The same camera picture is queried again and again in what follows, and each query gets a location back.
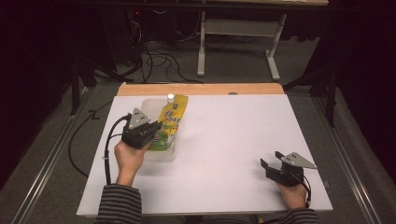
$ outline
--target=human hand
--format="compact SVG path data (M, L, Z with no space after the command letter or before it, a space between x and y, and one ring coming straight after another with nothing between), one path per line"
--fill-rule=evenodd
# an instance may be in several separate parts
M305 208L306 189L299 184L295 187L286 187L277 183L282 193L283 202L289 209Z
M134 176L143 164L146 150L150 143L141 149L129 147L124 142L119 141L114 146L117 164L119 165L119 176L117 184L131 187L134 182Z

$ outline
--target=white table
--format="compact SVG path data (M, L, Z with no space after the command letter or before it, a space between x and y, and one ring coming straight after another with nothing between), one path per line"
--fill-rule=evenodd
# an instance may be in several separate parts
M77 214L96 216L106 184L104 148L113 123L145 99L166 95L116 96L93 160ZM123 123L114 133L121 133ZM117 163L110 142L111 177ZM176 158L145 161L134 181L146 215L196 215L282 211L276 184L265 177L260 158L278 168L275 151L298 152L313 161L285 94L190 95L180 123ZM332 210L318 170L305 169L312 186L311 207Z

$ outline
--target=clear plastic container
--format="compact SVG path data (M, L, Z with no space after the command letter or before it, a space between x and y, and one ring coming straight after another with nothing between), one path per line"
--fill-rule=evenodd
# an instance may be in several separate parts
M163 107L168 104L167 99L146 99L142 102L141 111L145 113L151 122L158 119ZM145 154L145 161L173 161L176 154L176 136L174 136L171 146L165 151L148 150Z

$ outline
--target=bottle cap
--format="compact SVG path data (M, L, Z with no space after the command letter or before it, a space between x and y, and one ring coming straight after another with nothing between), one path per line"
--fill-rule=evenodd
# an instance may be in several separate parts
M173 103L175 101L175 95L174 94L168 94L168 103Z

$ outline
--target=striped shirt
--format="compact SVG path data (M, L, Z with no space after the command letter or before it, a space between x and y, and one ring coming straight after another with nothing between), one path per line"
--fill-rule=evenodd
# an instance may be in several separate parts
M120 223L140 224L142 220L142 199L138 189L107 185L103 189L96 224ZM290 210L284 217L268 223L278 224L318 224L318 216L314 210L301 208Z

